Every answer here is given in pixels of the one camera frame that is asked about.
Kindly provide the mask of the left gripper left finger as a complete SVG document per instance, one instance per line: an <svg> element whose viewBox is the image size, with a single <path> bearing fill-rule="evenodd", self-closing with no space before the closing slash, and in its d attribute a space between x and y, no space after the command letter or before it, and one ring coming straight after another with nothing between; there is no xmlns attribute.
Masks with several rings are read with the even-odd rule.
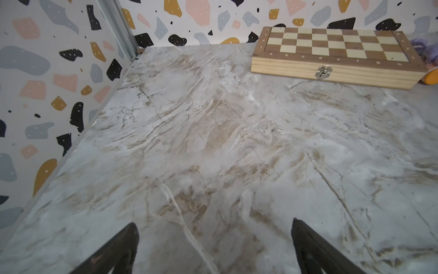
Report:
<svg viewBox="0 0 438 274"><path fill-rule="evenodd" d="M129 223L100 247L73 274L131 274L138 250L139 233L134 222Z"/></svg>

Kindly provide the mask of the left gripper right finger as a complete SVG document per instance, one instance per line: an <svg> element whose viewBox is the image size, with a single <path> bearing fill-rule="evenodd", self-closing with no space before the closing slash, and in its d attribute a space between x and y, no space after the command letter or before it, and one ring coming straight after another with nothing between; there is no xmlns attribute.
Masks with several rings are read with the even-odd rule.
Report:
<svg viewBox="0 0 438 274"><path fill-rule="evenodd" d="M291 236L303 274L364 274L304 221L293 219Z"/></svg>

